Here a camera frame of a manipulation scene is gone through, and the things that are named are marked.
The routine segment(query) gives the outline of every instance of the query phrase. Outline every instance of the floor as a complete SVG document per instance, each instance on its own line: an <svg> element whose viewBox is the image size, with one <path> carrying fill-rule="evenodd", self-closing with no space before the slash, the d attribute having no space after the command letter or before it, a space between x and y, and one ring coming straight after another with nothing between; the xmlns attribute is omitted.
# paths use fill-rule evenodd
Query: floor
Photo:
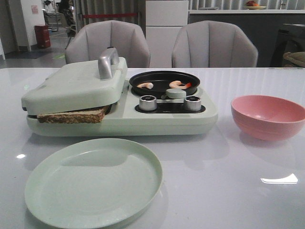
<svg viewBox="0 0 305 229"><path fill-rule="evenodd" d="M66 64L64 53L68 40L65 28L59 27L58 31L50 34L51 46L49 48L33 51L46 52L46 55L37 59L16 59L14 53L8 53L5 55L6 59L0 61L0 68L60 68Z"/></svg>

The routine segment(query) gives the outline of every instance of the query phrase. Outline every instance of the frying pan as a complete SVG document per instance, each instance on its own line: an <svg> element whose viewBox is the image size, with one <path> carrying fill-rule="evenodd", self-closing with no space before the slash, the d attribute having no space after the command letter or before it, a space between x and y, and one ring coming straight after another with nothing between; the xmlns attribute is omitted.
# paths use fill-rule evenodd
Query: frying pan
<svg viewBox="0 0 305 229"><path fill-rule="evenodd" d="M163 99L169 84L172 81L179 80L183 84L191 83L191 87L184 89L186 95L192 95L197 91L200 80L191 74L175 71L152 71L140 73L130 78L129 83L133 91L138 95L153 95L157 99ZM137 87L141 83L153 83L152 89Z"/></svg>

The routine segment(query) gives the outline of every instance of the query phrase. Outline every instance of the plate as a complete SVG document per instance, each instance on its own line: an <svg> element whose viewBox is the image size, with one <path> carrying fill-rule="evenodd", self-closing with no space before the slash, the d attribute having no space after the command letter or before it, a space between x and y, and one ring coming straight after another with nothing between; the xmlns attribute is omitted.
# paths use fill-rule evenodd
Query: plate
<svg viewBox="0 0 305 229"><path fill-rule="evenodd" d="M266 6L245 6L249 10L262 10L265 9Z"/></svg>
<svg viewBox="0 0 305 229"><path fill-rule="evenodd" d="M25 187L29 211L65 229L124 225L143 213L162 183L157 156L124 139L80 142L52 154Z"/></svg>

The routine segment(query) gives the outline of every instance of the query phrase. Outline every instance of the shrimp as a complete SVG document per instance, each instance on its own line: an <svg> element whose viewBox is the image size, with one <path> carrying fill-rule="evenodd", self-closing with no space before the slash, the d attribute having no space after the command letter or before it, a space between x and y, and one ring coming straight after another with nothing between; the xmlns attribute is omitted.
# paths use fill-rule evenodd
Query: shrimp
<svg viewBox="0 0 305 229"><path fill-rule="evenodd" d="M170 83L170 88L179 88L179 89L187 89L191 87L191 83L183 84L181 81L176 80Z"/></svg>
<svg viewBox="0 0 305 229"><path fill-rule="evenodd" d="M141 83L137 87L144 88L146 87L147 89L152 89L153 88L153 83L147 82L147 83Z"/></svg>

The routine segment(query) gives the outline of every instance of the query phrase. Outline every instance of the sandwich maker handle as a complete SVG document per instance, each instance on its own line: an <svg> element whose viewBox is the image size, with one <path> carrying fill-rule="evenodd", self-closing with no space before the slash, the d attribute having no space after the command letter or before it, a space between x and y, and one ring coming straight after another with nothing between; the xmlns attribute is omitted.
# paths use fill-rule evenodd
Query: sandwich maker handle
<svg viewBox="0 0 305 229"><path fill-rule="evenodd" d="M111 79L111 65L119 63L119 55L116 48L109 47L103 51L98 59L98 66L101 80Z"/></svg>

